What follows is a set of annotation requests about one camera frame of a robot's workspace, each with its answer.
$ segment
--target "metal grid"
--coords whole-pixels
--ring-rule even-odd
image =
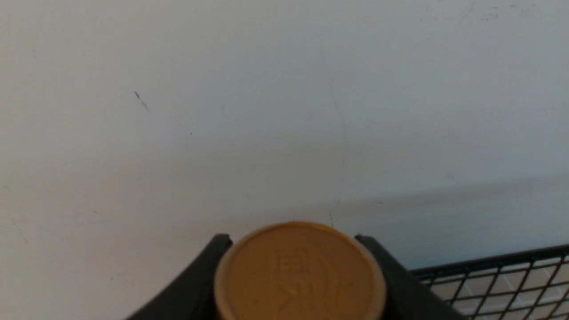
[[[468,319],[569,319],[569,245],[413,271]]]

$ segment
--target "wall mark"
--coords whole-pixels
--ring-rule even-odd
[[[83,225],[104,225],[107,221],[97,210],[93,210],[91,212],[79,211],[73,214],[71,222],[75,226],[81,227]]]
[[[334,105],[334,109],[336,111],[336,117],[340,121],[340,127],[342,130],[342,169],[340,175],[340,185],[338,187],[338,197],[336,204],[342,201],[342,194],[344,193],[344,184],[346,179],[346,170],[348,167],[348,127],[346,124],[346,119],[342,114],[342,110],[340,109],[340,104],[336,99],[336,95],[334,93],[334,79],[330,79],[330,99],[332,100],[332,104]]]
[[[14,220],[14,218],[10,217],[10,220],[12,220],[12,224],[16,227],[16,229],[18,230],[18,233],[20,234],[20,236],[22,237],[22,239],[24,239],[25,243],[29,243],[28,239],[26,239],[26,236],[24,235],[24,233],[22,232],[22,229],[20,229],[20,226],[18,225],[18,223],[16,223],[16,220]]]
[[[468,12],[471,13],[472,11],[474,11],[474,5],[476,4],[476,0],[472,0],[472,2],[470,3],[470,9],[468,9]]]
[[[134,92],[134,95],[138,98],[138,100],[142,103],[142,105],[145,107],[146,111],[152,113],[152,111],[150,111],[150,109],[148,108],[148,106],[144,103],[144,100],[142,100],[142,98],[140,97],[140,95],[138,94],[138,92]]]

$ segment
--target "scuff mark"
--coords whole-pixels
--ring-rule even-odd
[[[342,195],[344,193],[344,184],[346,179],[346,170],[348,164],[348,127],[346,124],[346,119],[342,114],[342,110],[340,108],[340,104],[336,99],[335,90],[334,90],[334,79],[330,79],[330,99],[332,100],[332,104],[334,105],[334,109],[336,111],[336,117],[340,121],[340,127],[342,130],[342,169],[340,173],[340,185],[338,187],[338,196],[336,204],[339,204],[342,201]]]
[[[58,238],[59,240],[63,240],[62,235],[60,235],[59,233],[57,233],[57,232],[53,231],[52,229],[46,227],[44,224],[40,223],[39,221],[36,221],[35,219],[30,218],[29,216],[23,215],[20,218],[20,223],[33,224],[36,228],[46,231],[47,233],[51,234],[52,236]]]
[[[454,173],[454,172],[447,172],[447,173],[444,175],[443,181],[446,181],[446,182],[454,182],[454,181],[455,181],[455,173]]]
[[[22,237],[22,239],[24,239],[25,243],[29,243],[28,239],[26,239],[26,236],[24,235],[24,233],[22,232],[22,229],[20,229],[20,226],[18,225],[18,223],[16,223],[16,220],[14,220],[14,218],[10,217],[10,220],[12,220],[12,224],[16,227],[16,229],[18,230],[18,233],[20,234],[20,236]]]
[[[79,211],[73,214],[71,222],[75,226],[81,227],[83,225],[104,225],[107,221],[97,210],[93,210],[91,212]]]
[[[152,111],[150,111],[150,109],[148,108],[148,106],[144,103],[144,100],[142,100],[142,98],[140,97],[140,95],[138,94],[138,92],[134,92],[134,95],[138,98],[138,100],[140,100],[140,102],[142,103],[142,105],[145,107],[146,111],[152,113]]]
[[[480,19],[481,21],[490,21],[492,19],[496,19],[498,18],[498,14],[497,13],[493,13],[490,14],[489,16],[486,16],[485,18]]]
[[[471,13],[472,11],[474,11],[474,5],[476,4],[476,0],[472,0],[470,2],[470,9],[468,9],[468,12]]]

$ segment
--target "gold cap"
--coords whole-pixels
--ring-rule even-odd
[[[250,233],[215,279],[223,320],[378,320],[386,286],[361,244],[326,225],[290,222]]]

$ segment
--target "round lid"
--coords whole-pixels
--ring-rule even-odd
[[[367,249],[314,223],[249,234],[225,254],[215,279],[223,320],[378,320],[385,298]]]

